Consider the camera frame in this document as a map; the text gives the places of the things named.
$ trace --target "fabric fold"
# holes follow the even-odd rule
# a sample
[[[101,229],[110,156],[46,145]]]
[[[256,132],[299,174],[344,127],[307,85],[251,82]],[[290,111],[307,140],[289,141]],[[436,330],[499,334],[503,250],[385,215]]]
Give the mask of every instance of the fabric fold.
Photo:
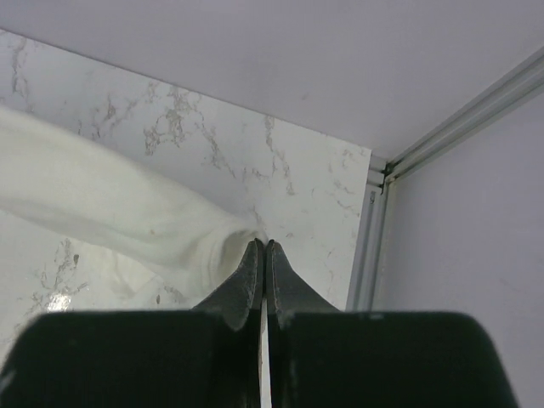
[[[237,267],[255,224],[104,146],[0,108],[0,208],[148,266],[190,297]]]

